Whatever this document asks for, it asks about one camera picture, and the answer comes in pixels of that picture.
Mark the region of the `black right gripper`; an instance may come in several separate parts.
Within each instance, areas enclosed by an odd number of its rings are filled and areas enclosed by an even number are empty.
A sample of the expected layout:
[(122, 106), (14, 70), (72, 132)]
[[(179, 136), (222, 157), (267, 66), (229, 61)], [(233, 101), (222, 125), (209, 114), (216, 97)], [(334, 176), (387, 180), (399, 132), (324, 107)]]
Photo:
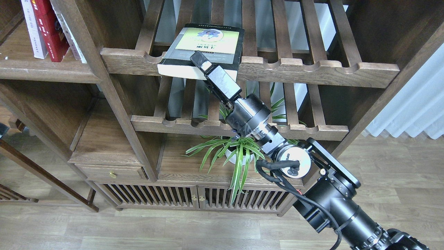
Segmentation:
[(256, 95), (240, 96), (241, 88), (219, 66), (212, 64), (201, 51), (190, 56), (194, 75), (205, 75), (209, 90), (232, 111), (226, 117), (232, 130), (240, 137), (253, 137), (266, 155), (276, 155), (287, 146), (277, 128), (268, 124), (271, 111)]

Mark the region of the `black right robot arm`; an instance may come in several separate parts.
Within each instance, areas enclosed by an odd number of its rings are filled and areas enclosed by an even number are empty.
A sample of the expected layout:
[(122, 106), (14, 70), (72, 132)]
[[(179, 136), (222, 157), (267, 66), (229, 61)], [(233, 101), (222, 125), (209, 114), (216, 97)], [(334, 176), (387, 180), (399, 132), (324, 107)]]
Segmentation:
[[(268, 123), (271, 111), (254, 94), (241, 98), (241, 89), (218, 64), (200, 51), (190, 60), (205, 76), (209, 90), (230, 113), (227, 123), (237, 137), (252, 137), (271, 162), (257, 160), (256, 169), (266, 180), (293, 194), (295, 209), (317, 231), (332, 228), (338, 238), (332, 249), (345, 240), (352, 250), (426, 250), (419, 240), (397, 229), (383, 229), (353, 201), (360, 182), (313, 138), (304, 145), (287, 142)], [(304, 194), (287, 180), (315, 163), (320, 168), (317, 182)]]

